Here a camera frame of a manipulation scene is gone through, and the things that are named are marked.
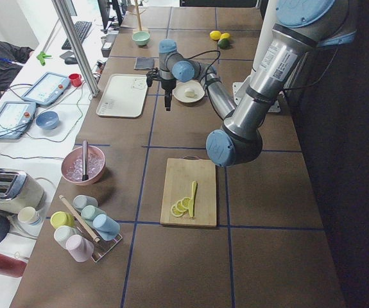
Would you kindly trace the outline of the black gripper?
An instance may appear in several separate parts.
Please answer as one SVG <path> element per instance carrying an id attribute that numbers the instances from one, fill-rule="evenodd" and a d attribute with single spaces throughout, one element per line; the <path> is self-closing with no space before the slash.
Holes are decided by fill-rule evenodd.
<path id="1" fill-rule="evenodd" d="M 164 90 L 164 107 L 166 111 L 171 110 L 172 91 L 176 87 L 176 79 L 162 79 L 161 87 Z"/>

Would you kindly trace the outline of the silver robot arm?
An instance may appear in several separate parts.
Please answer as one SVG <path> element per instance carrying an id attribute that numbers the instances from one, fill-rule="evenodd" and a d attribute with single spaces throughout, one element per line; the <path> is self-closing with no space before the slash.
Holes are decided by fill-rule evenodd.
<path id="1" fill-rule="evenodd" d="M 351 43 L 357 11 L 357 1 L 270 1 L 265 16 L 275 16 L 272 41 L 241 87 L 238 102 L 230 97 L 211 64 L 184 58 L 172 39 L 160 41 L 159 68 L 147 75 L 147 83 L 161 83 L 169 110 L 178 81 L 200 82 L 223 120 L 221 128 L 206 140 L 210 160 L 220 167 L 253 161 L 262 151 L 259 127 L 296 65 L 314 49 Z"/>

